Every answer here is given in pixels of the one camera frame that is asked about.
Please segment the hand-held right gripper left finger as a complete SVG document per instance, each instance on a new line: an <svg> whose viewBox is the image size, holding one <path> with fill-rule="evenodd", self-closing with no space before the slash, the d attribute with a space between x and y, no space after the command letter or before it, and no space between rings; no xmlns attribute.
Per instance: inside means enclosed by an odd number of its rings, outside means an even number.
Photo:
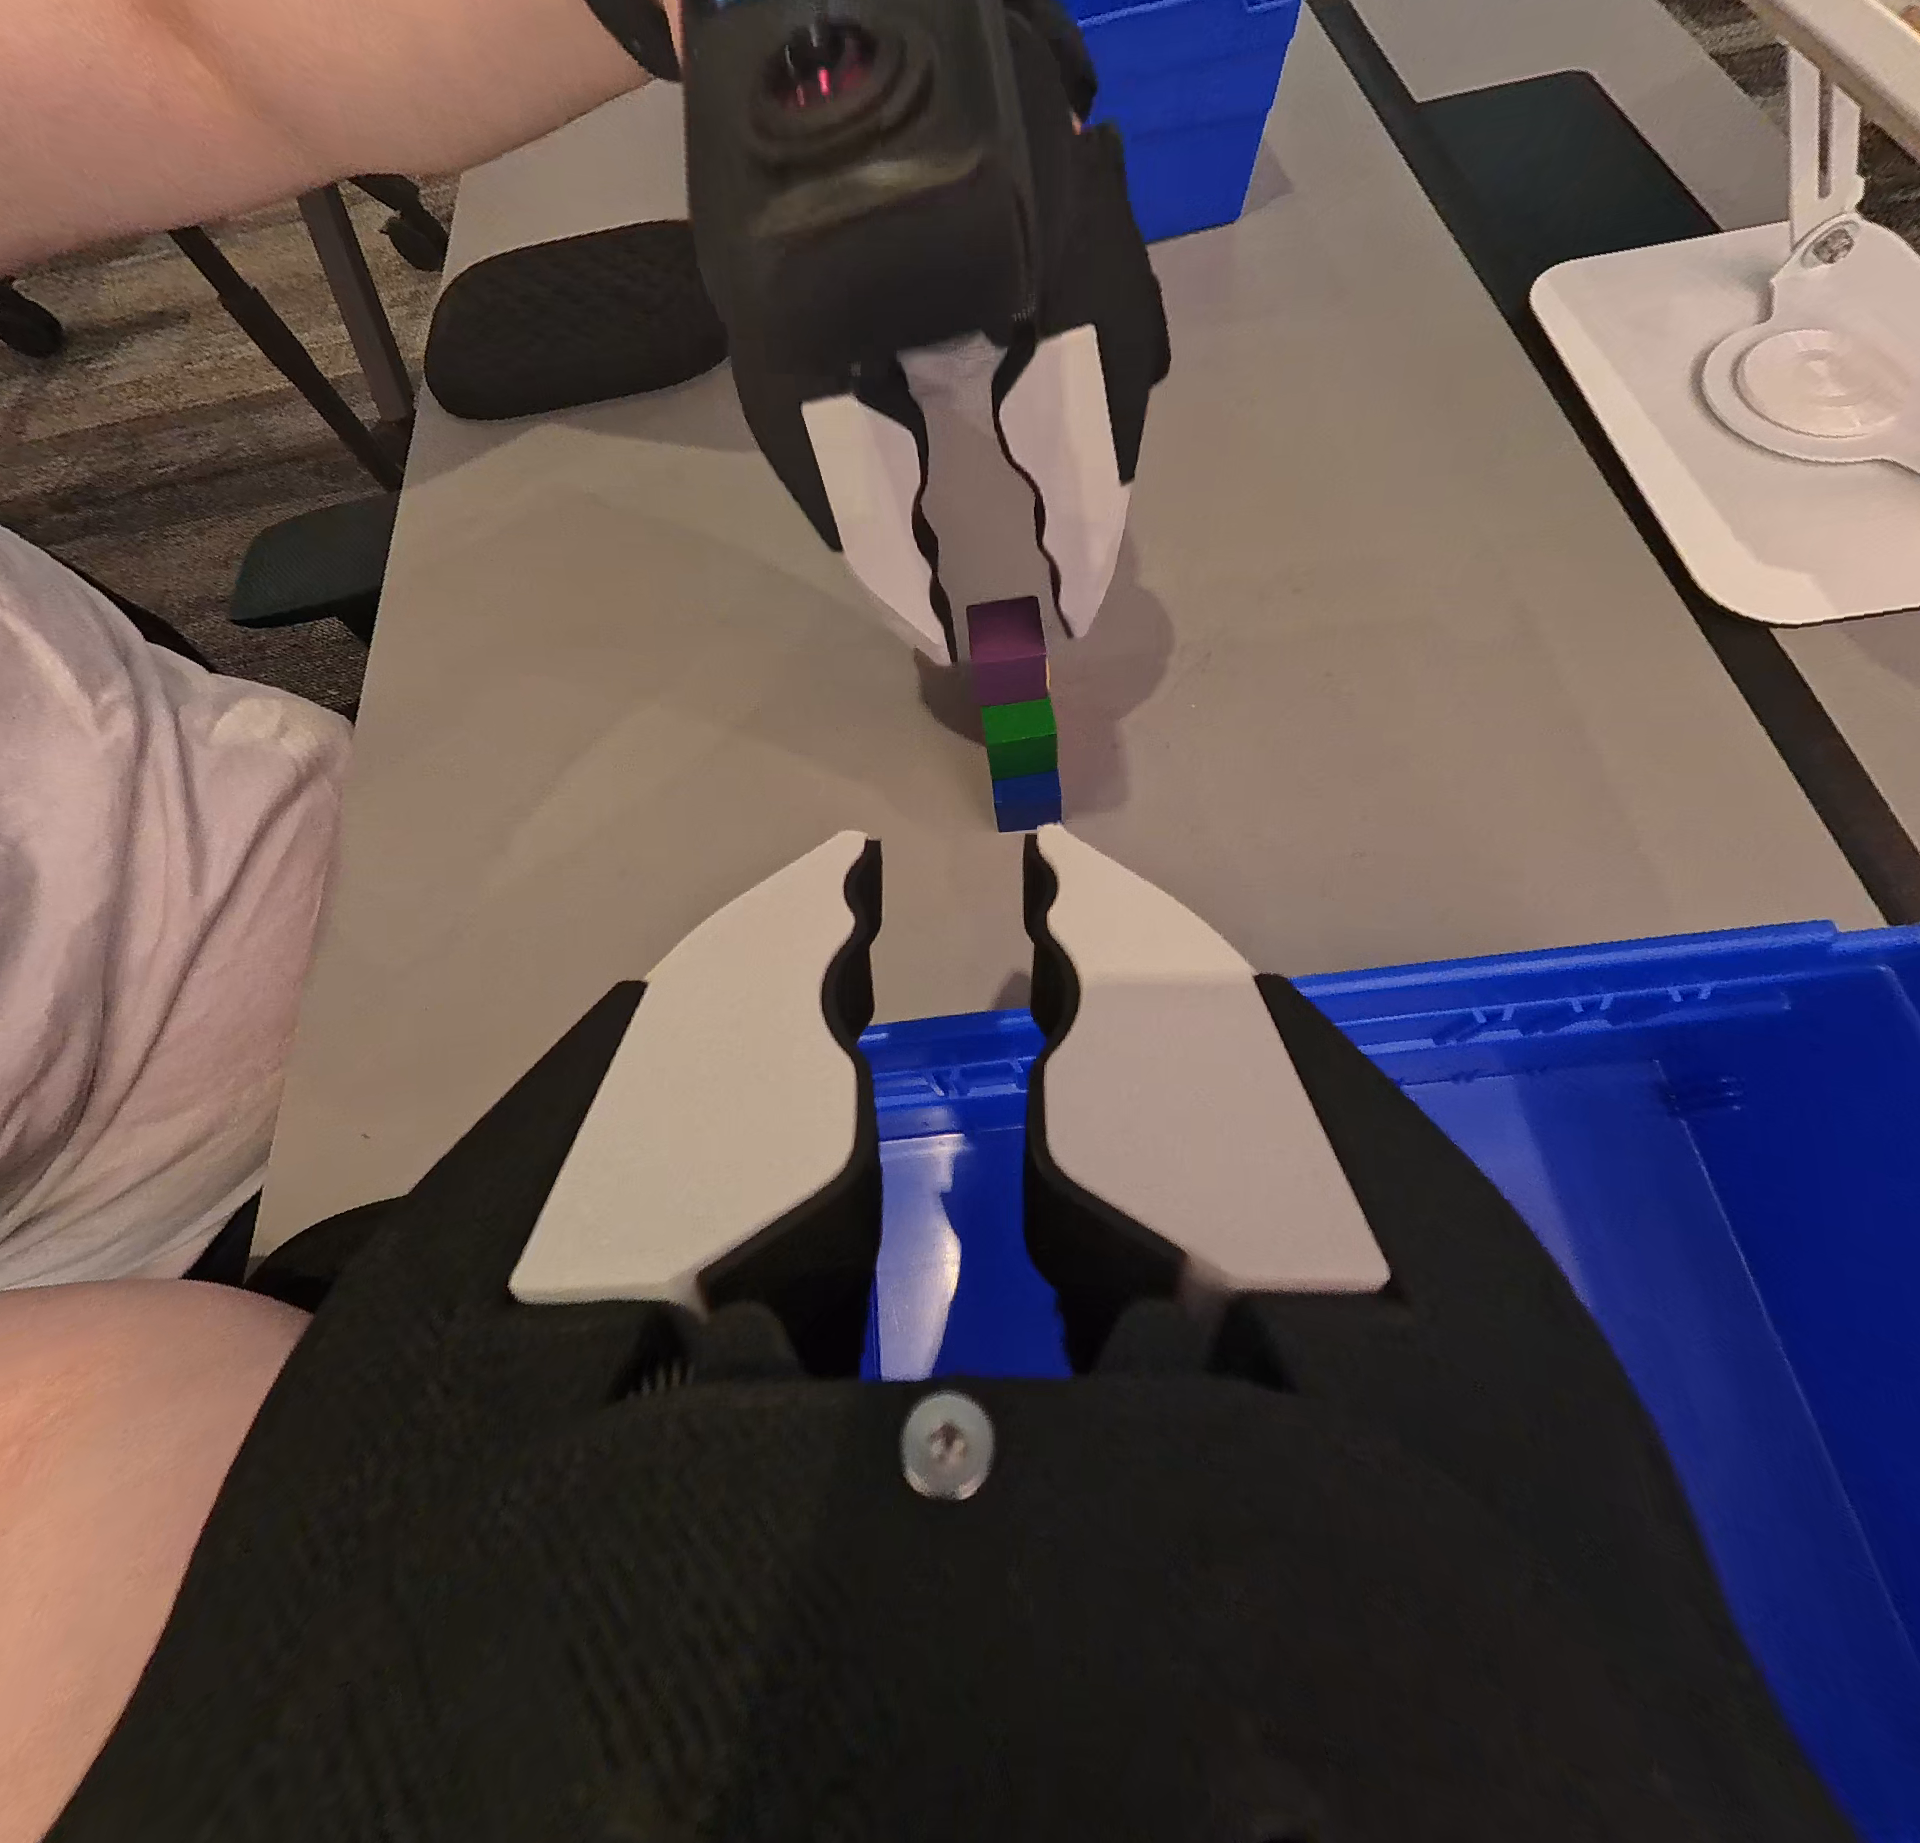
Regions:
<svg viewBox="0 0 1920 1843"><path fill-rule="evenodd" d="M847 895L878 854L842 830L674 945L515 1263L519 1303L721 1303L723 1263L840 1179L858 1066L829 967L868 955Z"/></svg>

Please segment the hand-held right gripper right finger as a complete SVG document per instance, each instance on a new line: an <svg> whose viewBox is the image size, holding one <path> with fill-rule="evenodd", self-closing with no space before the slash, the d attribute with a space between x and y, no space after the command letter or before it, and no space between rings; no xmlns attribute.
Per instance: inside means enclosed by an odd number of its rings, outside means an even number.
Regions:
<svg viewBox="0 0 1920 1843"><path fill-rule="evenodd" d="M1063 827L1029 835L1023 888L1055 1227L1109 1227L1187 1297L1380 1290L1386 1258L1258 967Z"/></svg>

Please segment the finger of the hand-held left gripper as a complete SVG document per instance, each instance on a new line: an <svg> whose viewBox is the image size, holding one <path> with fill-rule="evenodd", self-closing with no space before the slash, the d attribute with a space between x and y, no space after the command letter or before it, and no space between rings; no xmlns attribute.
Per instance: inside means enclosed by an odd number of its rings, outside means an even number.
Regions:
<svg viewBox="0 0 1920 1843"><path fill-rule="evenodd" d="M801 422L851 580L906 646L954 668L943 548L923 511L930 437L920 398L819 395L801 405Z"/></svg>
<svg viewBox="0 0 1920 1843"><path fill-rule="evenodd" d="M1043 338L1026 359L1002 362L994 432L1031 494L1056 620L1084 639L1114 591L1132 508L1093 325Z"/></svg>

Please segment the purple wooden cube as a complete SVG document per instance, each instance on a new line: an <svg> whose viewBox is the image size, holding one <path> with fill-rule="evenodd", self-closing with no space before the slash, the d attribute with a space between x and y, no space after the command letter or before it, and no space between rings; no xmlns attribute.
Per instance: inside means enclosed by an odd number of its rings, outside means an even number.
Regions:
<svg viewBox="0 0 1920 1843"><path fill-rule="evenodd" d="M1034 595L976 603L968 608L968 629L978 707L1048 698L1048 637Z"/></svg>

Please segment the blue plastic bin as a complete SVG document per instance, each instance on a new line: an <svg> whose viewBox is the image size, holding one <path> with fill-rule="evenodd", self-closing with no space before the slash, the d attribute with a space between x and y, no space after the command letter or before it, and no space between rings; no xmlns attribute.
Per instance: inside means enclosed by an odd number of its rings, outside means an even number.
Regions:
<svg viewBox="0 0 1920 1843"><path fill-rule="evenodd" d="M1061 0L1147 243L1240 218L1302 0Z"/></svg>
<svg viewBox="0 0 1920 1843"><path fill-rule="evenodd" d="M1002 1483L853 1527L993 1836L1916 1839L1916 930L1260 977L1380 1290L1061 1229L1019 1017L860 1039L877 1368Z"/></svg>

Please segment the person's left forearm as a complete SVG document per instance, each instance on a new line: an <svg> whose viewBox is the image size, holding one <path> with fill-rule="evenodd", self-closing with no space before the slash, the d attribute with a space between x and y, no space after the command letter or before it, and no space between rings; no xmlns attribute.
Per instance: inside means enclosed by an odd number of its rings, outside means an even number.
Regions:
<svg viewBox="0 0 1920 1843"><path fill-rule="evenodd" d="M5 271L466 171L638 82L591 0L5 0Z"/></svg>

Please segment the black oval pad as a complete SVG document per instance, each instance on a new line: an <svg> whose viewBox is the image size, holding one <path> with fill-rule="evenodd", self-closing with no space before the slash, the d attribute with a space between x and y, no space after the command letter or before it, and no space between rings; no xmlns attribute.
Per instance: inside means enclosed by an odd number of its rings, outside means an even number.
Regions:
<svg viewBox="0 0 1920 1843"><path fill-rule="evenodd" d="M424 387L463 422L651 395L730 359L687 218L486 256L442 285Z"/></svg>

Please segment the grey desk leg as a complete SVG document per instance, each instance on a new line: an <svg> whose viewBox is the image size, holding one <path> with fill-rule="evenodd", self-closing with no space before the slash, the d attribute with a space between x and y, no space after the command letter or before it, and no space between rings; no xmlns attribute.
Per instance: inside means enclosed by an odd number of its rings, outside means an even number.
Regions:
<svg viewBox="0 0 1920 1843"><path fill-rule="evenodd" d="M203 225L169 230L169 242L210 285L227 317L275 364L275 371L308 402L355 464L378 491L398 494L415 433L415 382L388 317L368 256L342 201L341 184L300 198L300 218L314 249L333 309L351 338L351 351L371 392L374 425L361 422L347 395L326 377L312 354L206 235Z"/></svg>

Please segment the dark desk foot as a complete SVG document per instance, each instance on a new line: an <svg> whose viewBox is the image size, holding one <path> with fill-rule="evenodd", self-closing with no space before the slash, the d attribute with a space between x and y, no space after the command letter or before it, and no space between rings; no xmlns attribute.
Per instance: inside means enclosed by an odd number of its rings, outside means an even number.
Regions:
<svg viewBox="0 0 1920 1843"><path fill-rule="evenodd" d="M227 620L248 629L341 620L371 646L388 580L398 495L293 515L244 551Z"/></svg>

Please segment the person's leg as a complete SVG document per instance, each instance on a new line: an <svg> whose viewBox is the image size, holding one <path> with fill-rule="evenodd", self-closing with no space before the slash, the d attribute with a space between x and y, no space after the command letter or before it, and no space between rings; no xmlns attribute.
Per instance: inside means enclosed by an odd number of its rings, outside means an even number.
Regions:
<svg viewBox="0 0 1920 1843"><path fill-rule="evenodd" d="M5 1293L5 1839L115 1729L306 1324L196 1279Z"/></svg>

